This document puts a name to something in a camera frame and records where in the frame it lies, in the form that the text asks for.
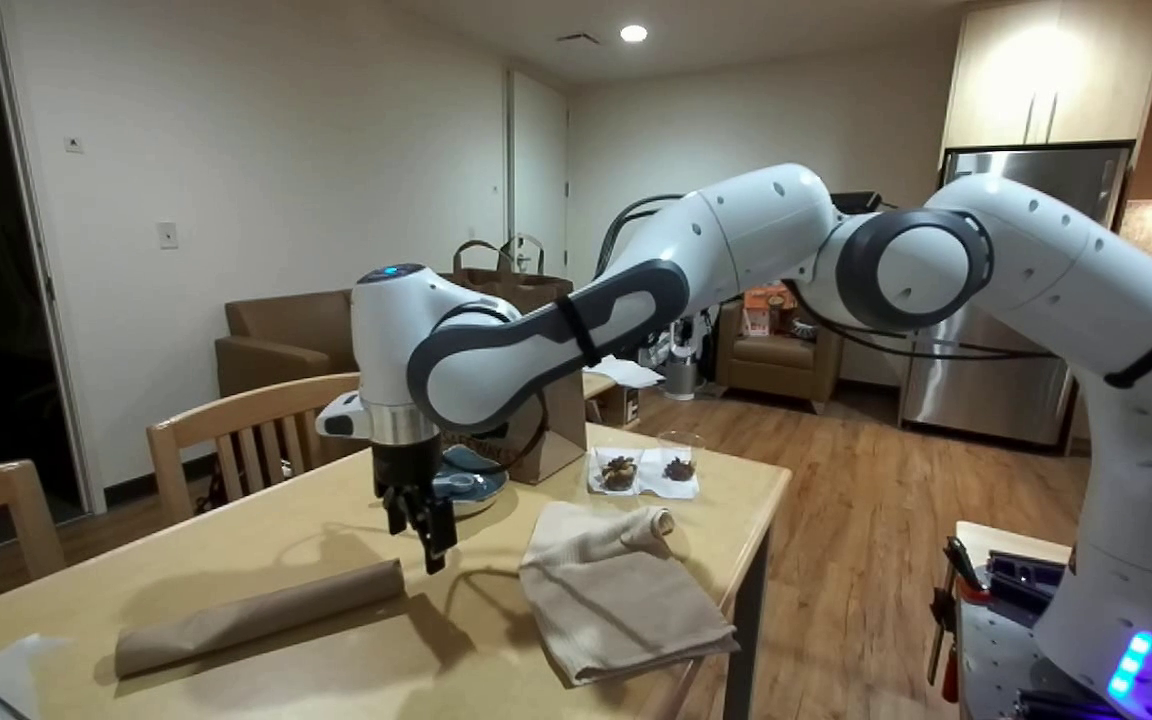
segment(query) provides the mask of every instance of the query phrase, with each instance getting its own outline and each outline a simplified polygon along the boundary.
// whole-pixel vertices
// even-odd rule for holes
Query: white robotic arm
[[[975,300],[1079,373],[1093,485],[1075,566],[1038,641],[1068,675],[1146,715],[1152,258],[1025,186],[969,178],[920,214],[842,218],[807,168],[749,172],[670,205],[600,281],[527,315],[430,270],[379,270],[355,284],[360,406],[326,414],[326,429],[371,436],[393,529],[413,520],[439,570],[456,544],[454,513],[430,494],[439,429],[494,429],[548,380],[784,277],[825,315],[870,327],[927,327]]]

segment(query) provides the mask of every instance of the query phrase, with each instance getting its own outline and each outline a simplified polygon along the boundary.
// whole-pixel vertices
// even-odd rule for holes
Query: brown couch
[[[352,373],[347,290],[223,304],[220,398],[296,375]]]
[[[817,340],[800,338],[746,338],[739,300],[719,311],[716,380],[724,390],[770,393],[807,401],[811,414],[832,401],[842,375],[842,338],[817,327]]]

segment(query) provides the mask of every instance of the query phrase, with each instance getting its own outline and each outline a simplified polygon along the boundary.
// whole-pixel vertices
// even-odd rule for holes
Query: refrigerator
[[[998,172],[1034,186],[1085,218],[1118,229],[1131,143],[950,149],[941,186]],[[1041,354],[1034,360],[914,360],[899,390],[899,419],[988,442],[1064,450],[1075,380],[1068,364],[980,307],[963,307],[914,338],[916,354],[957,347]]]

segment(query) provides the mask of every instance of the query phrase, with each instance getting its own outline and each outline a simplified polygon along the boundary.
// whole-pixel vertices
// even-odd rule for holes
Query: ceiling light
[[[645,42],[649,42],[649,29],[645,29],[645,26],[623,26],[623,29],[620,29],[620,42],[623,42],[623,43],[645,43]]]

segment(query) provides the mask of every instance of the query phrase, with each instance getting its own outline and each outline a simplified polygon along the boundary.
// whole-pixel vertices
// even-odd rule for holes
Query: brown cloth
[[[220,649],[251,646],[287,627],[329,621],[347,607],[368,607],[406,598],[395,562],[368,566],[345,577],[326,577],[302,587],[247,598],[237,606],[205,607],[172,625],[128,627],[115,641],[114,668],[121,680],[184,666]]]
[[[671,562],[670,534],[663,510],[600,515],[548,504],[541,513],[520,584],[570,688],[737,652],[733,621]]]

